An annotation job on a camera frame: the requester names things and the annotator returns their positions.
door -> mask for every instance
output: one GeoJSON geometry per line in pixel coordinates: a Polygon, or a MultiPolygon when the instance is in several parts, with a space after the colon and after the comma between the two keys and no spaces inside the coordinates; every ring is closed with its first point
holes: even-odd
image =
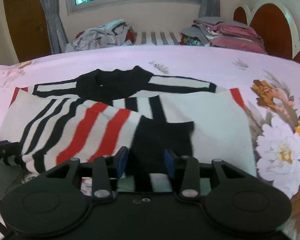
{"type": "Polygon", "coordinates": [[[9,32],[19,62],[51,55],[40,0],[3,0],[9,32]]]}

bed sheet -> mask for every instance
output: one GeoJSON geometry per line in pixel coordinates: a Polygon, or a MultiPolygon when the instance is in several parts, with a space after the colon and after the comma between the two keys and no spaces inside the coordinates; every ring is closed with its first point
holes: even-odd
{"type": "MultiPolygon", "coordinates": [[[[0,66],[0,125],[15,87],[75,78],[97,68],[193,77],[238,87],[246,106],[258,176],[293,206],[285,232],[300,239],[300,64],[256,53],[195,46],[131,46],[48,56],[0,66]]],[[[229,129],[219,125],[220,130],[229,129]]]]}

red stripe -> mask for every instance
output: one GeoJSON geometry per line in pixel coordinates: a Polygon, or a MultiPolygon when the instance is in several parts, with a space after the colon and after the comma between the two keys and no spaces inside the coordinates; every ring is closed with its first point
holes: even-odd
{"type": "Polygon", "coordinates": [[[241,93],[238,88],[232,88],[230,89],[230,92],[232,94],[233,99],[237,102],[237,104],[244,110],[246,111],[246,108],[244,106],[244,102],[241,96],[241,93]]]}
{"type": "Polygon", "coordinates": [[[20,88],[15,88],[15,89],[14,89],[13,96],[12,96],[12,99],[11,99],[11,102],[10,102],[10,106],[11,106],[12,103],[16,100],[17,95],[18,95],[18,92],[19,92],[19,89],[20,89],[20,88]]]}
{"type": "Polygon", "coordinates": [[[108,105],[98,102],[86,110],[84,118],[77,125],[71,143],[57,156],[57,165],[70,159],[82,150],[99,114],[107,107],[108,105]]]}
{"type": "Polygon", "coordinates": [[[99,149],[88,162],[92,162],[95,158],[103,155],[112,155],[117,144],[119,133],[124,123],[129,118],[131,111],[128,109],[120,109],[115,116],[108,122],[106,132],[102,137],[99,149]]]}

gray and white striped sheet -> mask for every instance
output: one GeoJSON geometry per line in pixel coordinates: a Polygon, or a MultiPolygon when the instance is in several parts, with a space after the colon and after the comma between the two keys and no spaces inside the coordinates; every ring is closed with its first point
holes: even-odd
{"type": "Polygon", "coordinates": [[[179,32],[137,32],[135,45],[179,45],[179,32]]]}

curtain tieback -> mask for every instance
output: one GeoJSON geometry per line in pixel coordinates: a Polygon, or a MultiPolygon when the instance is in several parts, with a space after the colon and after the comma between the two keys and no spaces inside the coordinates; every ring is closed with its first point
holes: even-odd
{"type": "Polygon", "coordinates": [[[53,18],[55,18],[55,17],[58,17],[58,14],[57,14],[57,13],[53,13],[53,14],[47,15],[47,16],[46,16],[46,19],[47,19],[47,21],[48,21],[48,20],[51,20],[51,19],[53,19],[53,18]]]}

